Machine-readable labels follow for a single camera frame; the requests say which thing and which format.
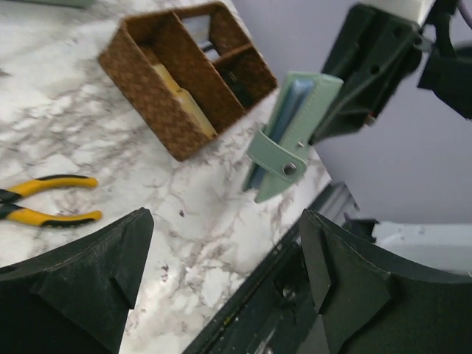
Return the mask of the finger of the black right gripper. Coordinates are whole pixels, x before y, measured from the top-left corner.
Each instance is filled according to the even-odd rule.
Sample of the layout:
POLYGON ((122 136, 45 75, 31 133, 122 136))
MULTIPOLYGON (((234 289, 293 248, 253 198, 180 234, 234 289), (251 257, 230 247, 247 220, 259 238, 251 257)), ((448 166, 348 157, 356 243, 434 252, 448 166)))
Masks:
POLYGON ((322 73, 343 80, 310 144, 358 132, 377 117, 400 81, 421 58, 414 42, 420 27, 371 5, 353 5, 328 55, 322 73))

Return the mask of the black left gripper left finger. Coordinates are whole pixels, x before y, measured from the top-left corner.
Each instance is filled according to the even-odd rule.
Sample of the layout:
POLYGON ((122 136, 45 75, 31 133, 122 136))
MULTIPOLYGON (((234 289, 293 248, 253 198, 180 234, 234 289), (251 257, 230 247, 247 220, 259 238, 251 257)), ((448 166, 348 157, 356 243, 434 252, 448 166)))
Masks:
POLYGON ((152 234, 141 208, 1 268, 1 352, 118 353, 152 234))

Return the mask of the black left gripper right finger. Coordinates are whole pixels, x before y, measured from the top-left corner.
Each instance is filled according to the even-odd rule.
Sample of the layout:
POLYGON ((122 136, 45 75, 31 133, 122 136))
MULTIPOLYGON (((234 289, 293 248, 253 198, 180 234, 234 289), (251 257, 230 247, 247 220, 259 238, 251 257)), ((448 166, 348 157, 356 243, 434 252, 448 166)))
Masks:
POLYGON ((469 353, 471 278, 412 262, 305 210, 299 232, 323 353, 469 353))

